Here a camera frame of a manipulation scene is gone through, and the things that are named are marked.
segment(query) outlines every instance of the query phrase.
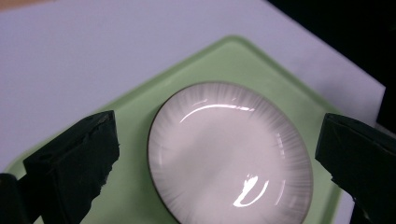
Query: white table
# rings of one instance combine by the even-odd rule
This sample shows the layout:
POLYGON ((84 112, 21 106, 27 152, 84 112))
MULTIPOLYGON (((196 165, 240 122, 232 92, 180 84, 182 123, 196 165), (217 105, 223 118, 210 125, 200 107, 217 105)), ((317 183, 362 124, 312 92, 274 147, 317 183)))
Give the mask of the white table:
MULTIPOLYGON (((43 1, 0 11, 0 170, 226 35, 375 125, 385 88, 266 1, 43 1)), ((335 222, 352 208, 344 194, 335 222)))

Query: round plate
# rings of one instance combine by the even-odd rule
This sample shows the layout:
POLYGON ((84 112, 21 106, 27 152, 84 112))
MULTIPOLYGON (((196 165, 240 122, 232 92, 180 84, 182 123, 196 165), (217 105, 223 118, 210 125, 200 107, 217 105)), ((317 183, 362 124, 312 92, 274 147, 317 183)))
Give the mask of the round plate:
POLYGON ((166 101, 148 162, 181 223, 302 223, 311 202, 301 136, 271 102, 235 84, 196 84, 166 101))

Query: black object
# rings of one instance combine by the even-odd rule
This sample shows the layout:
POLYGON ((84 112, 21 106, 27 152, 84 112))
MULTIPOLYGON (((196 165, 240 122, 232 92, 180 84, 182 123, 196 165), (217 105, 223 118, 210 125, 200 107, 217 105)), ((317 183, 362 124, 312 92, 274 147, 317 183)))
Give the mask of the black object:
POLYGON ((315 158, 371 223, 396 223, 396 139, 358 120, 326 114, 315 158))
POLYGON ((396 1, 269 2, 386 87, 377 123, 396 133, 396 1))
POLYGON ((23 161, 23 178, 0 174, 0 223, 80 223, 119 156, 113 111, 80 120, 23 161))

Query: green tray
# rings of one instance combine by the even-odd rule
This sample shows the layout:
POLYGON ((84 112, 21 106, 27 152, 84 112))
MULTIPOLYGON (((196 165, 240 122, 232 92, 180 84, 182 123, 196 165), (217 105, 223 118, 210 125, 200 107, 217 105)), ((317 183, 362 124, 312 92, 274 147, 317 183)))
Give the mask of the green tray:
MULTIPOLYGON (((248 87, 272 101, 289 117, 304 139, 314 173, 313 199, 304 223, 332 223, 341 190, 315 160, 315 150, 324 114, 338 111, 239 36, 221 39, 95 111, 115 111, 120 159, 82 223, 177 223, 162 203, 150 177, 149 128, 160 106, 172 94, 205 81, 228 81, 248 87)), ((49 140, 12 162, 7 172, 22 177, 22 160, 49 140)))

